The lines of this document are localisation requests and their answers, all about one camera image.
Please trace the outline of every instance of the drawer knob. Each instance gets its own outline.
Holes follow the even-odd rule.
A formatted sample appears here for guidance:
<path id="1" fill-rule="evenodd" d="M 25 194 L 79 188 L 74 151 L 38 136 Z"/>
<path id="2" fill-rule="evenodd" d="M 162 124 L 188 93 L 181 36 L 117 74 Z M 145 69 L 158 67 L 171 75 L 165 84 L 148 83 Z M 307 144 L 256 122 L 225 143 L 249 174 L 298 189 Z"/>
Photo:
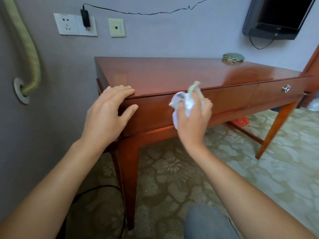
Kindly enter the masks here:
<path id="1" fill-rule="evenodd" d="M 284 91 L 285 93 L 287 93 L 288 91 L 290 91 L 290 88 L 291 88 L 290 85 L 285 85 L 285 86 L 282 88 L 282 91 Z"/>

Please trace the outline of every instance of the black tv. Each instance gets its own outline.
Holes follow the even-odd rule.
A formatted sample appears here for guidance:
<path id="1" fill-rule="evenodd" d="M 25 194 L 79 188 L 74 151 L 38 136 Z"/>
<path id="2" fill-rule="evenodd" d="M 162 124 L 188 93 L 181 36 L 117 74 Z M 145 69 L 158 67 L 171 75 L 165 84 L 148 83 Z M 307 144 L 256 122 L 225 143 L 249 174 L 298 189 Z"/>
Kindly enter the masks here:
<path id="1" fill-rule="evenodd" d="M 242 32 L 270 40 L 294 40 L 315 0 L 252 0 Z"/>

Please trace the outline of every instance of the carpet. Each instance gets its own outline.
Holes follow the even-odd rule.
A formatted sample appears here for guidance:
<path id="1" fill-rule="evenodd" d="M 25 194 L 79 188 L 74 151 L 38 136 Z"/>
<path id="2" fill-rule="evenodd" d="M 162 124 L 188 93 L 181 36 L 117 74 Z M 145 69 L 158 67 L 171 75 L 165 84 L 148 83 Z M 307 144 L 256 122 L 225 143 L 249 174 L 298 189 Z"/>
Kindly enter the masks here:
<path id="1" fill-rule="evenodd" d="M 245 128 L 265 138 L 277 113 L 248 116 Z M 319 237 L 319 112 L 295 109 L 260 160 L 260 145 L 225 124 L 207 129 L 205 145 Z M 79 192 L 117 185 L 109 154 L 101 156 Z M 183 221 L 195 203 L 229 216 L 207 178 L 178 138 L 140 149 L 135 228 L 122 238 L 183 238 Z M 92 191 L 71 206 L 67 238 L 118 238 L 124 209 L 114 188 Z"/>

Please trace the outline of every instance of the gray pants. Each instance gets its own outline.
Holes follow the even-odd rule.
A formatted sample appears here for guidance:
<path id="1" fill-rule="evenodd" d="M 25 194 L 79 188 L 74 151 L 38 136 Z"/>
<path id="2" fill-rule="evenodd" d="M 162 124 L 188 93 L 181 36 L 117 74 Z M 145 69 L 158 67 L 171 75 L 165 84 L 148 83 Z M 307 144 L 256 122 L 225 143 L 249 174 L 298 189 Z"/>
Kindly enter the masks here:
<path id="1" fill-rule="evenodd" d="M 184 224 L 185 239 L 239 239 L 229 219 L 212 206 L 191 208 Z"/>

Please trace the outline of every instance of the green hose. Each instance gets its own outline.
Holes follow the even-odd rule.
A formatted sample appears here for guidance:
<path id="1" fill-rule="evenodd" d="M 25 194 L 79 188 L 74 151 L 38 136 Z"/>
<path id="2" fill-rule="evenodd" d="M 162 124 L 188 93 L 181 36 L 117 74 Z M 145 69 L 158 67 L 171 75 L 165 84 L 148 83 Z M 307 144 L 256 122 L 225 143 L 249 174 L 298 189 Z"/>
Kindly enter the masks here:
<path id="1" fill-rule="evenodd" d="M 16 28 L 20 40 L 26 51 L 26 55 L 29 62 L 30 72 L 32 81 L 30 84 L 22 88 L 22 94 L 28 96 L 32 91 L 38 88 L 41 80 L 41 68 L 37 50 L 35 49 L 34 43 L 28 33 L 26 26 L 24 25 L 17 6 L 14 0 L 3 0 L 4 6 L 10 16 L 10 19 Z"/>

